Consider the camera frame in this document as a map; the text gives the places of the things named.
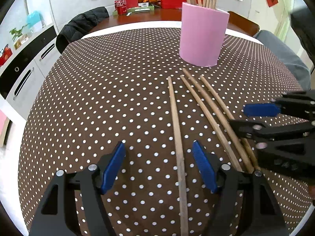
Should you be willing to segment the grey sleeved forearm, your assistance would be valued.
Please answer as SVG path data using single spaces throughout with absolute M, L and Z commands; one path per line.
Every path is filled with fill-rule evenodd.
M 303 90 L 311 89 L 311 74 L 306 64 L 283 41 L 267 30 L 261 30 L 254 35 L 264 46 L 270 49 L 277 58 L 295 76 Z

